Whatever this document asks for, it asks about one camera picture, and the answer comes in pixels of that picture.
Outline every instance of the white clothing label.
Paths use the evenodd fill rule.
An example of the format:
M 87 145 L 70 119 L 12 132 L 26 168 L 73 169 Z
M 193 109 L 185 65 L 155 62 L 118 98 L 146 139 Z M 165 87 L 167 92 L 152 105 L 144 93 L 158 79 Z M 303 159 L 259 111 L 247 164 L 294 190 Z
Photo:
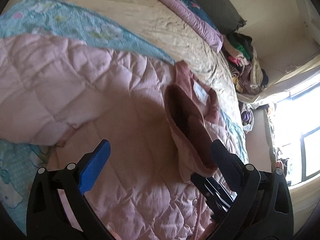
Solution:
M 196 81 L 193 82 L 193 91 L 195 92 L 199 101 L 205 105 L 207 103 L 207 99 L 209 95 L 204 90 L 204 88 L 200 86 Z

